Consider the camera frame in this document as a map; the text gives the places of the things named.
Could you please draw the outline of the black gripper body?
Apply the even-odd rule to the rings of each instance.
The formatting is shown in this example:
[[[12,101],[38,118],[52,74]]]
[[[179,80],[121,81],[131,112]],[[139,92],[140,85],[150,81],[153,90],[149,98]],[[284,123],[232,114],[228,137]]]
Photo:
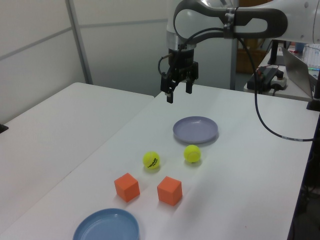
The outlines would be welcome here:
[[[181,52],[169,49],[169,79],[174,82],[192,81],[199,78],[199,64],[194,61],[194,49]]]

